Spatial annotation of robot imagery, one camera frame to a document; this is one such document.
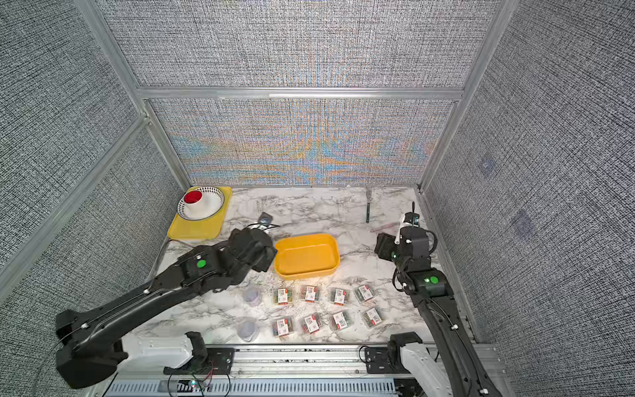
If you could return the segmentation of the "yellow plastic storage box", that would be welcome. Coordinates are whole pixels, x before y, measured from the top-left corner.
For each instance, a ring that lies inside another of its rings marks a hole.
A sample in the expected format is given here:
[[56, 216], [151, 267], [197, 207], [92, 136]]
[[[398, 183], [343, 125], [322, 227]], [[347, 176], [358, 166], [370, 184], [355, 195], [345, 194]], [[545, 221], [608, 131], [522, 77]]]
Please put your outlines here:
[[284, 238], [275, 249], [275, 271], [286, 281], [329, 276], [341, 263], [337, 240], [327, 233]]

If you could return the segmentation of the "round clear clip jar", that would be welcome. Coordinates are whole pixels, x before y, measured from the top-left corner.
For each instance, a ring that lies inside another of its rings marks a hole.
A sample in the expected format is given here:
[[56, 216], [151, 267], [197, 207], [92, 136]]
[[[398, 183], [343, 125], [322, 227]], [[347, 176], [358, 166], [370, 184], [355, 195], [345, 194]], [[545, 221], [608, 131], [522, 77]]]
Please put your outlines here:
[[249, 286], [242, 292], [242, 298], [251, 307], [259, 306], [262, 302], [261, 289], [258, 286]]

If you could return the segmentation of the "clear paper clip box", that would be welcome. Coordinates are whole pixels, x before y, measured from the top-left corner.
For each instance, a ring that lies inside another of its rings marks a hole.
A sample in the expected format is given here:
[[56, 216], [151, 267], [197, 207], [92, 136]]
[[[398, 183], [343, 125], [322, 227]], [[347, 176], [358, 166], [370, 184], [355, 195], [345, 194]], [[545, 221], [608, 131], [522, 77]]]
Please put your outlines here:
[[291, 289], [279, 288], [273, 292], [273, 299], [276, 305], [288, 305], [293, 302], [293, 294]]

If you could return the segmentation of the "paper clip box underneath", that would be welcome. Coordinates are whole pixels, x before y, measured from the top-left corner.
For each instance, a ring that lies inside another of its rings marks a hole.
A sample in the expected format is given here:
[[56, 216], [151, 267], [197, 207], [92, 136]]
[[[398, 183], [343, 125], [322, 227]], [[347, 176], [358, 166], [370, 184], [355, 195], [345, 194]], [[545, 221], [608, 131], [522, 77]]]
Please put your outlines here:
[[376, 328], [385, 322], [377, 307], [365, 308], [361, 312], [361, 319], [369, 329]]

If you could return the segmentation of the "paper clip box front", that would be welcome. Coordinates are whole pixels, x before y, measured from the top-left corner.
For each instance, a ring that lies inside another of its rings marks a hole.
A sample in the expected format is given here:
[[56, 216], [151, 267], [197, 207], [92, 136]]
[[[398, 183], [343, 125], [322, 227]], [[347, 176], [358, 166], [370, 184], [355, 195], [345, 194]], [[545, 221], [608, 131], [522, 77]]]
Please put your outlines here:
[[322, 329], [322, 320], [318, 313], [306, 315], [299, 322], [305, 334], [313, 334]]

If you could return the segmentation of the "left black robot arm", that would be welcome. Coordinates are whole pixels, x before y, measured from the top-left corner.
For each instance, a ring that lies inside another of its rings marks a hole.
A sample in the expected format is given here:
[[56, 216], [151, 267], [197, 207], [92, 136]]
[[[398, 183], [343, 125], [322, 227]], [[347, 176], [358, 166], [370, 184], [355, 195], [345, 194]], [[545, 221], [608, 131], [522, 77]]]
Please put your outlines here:
[[133, 329], [178, 304], [238, 286], [250, 271], [268, 271], [276, 254], [266, 232], [235, 229], [228, 240], [195, 246], [152, 281], [107, 304], [66, 309], [56, 315], [56, 370], [73, 390], [106, 380], [128, 359], [123, 338]]

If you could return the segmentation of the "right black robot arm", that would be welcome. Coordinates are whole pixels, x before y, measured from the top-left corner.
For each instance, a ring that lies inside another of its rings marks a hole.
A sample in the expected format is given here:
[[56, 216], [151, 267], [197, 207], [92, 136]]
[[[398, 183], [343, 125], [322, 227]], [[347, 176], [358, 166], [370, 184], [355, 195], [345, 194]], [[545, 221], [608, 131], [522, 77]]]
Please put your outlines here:
[[427, 324], [443, 368], [425, 357], [413, 336], [390, 339], [393, 365], [410, 372], [428, 396], [500, 396], [461, 324], [454, 292], [445, 274], [432, 266], [430, 231], [405, 226], [396, 236], [380, 233], [375, 254], [395, 265], [397, 289], [410, 297]]

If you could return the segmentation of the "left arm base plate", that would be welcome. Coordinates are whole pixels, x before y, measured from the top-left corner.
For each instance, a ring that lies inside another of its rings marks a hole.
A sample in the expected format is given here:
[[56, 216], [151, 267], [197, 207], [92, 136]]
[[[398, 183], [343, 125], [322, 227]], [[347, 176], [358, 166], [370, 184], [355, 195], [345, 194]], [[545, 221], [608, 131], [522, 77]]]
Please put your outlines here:
[[236, 350], [231, 347], [208, 348], [205, 354], [196, 353], [185, 364], [176, 368], [164, 367], [164, 375], [229, 375]]

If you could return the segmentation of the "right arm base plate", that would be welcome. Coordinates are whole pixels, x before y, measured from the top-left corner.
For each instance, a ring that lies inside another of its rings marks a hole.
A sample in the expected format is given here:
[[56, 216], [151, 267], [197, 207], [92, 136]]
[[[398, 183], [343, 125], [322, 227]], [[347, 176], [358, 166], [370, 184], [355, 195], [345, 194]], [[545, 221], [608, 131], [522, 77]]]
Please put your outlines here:
[[364, 345], [360, 348], [359, 356], [368, 374], [408, 374], [407, 370], [390, 360], [387, 347], [368, 347]]

